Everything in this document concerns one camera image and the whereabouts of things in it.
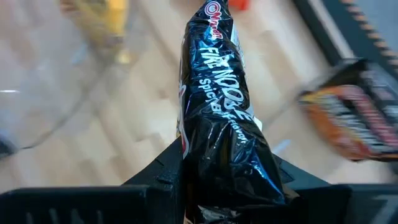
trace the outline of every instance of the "wooden floor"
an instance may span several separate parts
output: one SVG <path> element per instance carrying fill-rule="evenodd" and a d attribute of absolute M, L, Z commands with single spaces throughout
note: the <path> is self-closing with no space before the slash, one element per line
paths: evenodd
<path fill-rule="evenodd" d="M 0 90 L 18 91 L 0 93 L 0 134 L 34 147 L 0 161 L 0 192 L 123 183 L 175 139 L 180 43 L 201 0 L 133 1 L 129 69 L 98 63 L 56 4 L 21 2 L 0 2 Z M 388 182 L 384 164 L 333 153 L 292 102 L 330 69 L 292 3 L 252 0 L 233 16 L 272 148 L 282 143 L 281 157 L 329 182 Z"/>

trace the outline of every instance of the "black plastic wrapper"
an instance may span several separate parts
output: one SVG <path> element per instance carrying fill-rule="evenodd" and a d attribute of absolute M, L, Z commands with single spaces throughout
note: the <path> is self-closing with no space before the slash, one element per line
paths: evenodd
<path fill-rule="evenodd" d="M 345 158 L 398 161 L 398 81 L 365 59 L 348 61 L 300 97 L 319 132 Z"/>
<path fill-rule="evenodd" d="M 286 204 L 278 168 L 253 120 L 242 56 L 227 1 L 206 1 L 182 44 L 178 125 L 191 201 L 203 208 Z"/>

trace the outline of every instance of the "crinkled plastic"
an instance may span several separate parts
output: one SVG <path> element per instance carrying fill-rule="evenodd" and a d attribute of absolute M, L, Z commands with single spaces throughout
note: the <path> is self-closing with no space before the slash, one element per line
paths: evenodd
<path fill-rule="evenodd" d="M 180 62 L 183 156 L 202 206 L 285 205 L 272 153 L 254 122 L 227 1 L 206 3 L 188 22 Z"/>
<path fill-rule="evenodd" d="M 367 60 L 348 62 L 300 102 L 320 133 L 353 161 L 398 159 L 398 81 Z"/>

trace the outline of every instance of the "red object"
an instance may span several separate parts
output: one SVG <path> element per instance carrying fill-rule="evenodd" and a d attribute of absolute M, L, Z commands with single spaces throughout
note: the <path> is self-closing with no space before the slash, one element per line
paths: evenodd
<path fill-rule="evenodd" d="M 229 0 L 229 5 L 238 8 L 239 10 L 246 10 L 249 8 L 250 0 Z"/>

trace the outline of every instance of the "red logo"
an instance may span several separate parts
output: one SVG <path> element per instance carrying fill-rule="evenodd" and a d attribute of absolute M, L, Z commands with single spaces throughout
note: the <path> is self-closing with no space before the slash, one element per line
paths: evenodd
<path fill-rule="evenodd" d="M 218 21 L 221 19 L 221 15 L 222 15 L 220 4 L 216 1 L 209 2 L 209 4 L 207 4 L 205 7 L 205 13 L 207 16 L 210 17 L 210 19 L 208 21 L 210 23 L 212 38 L 222 39 L 223 34 L 217 29 Z"/>

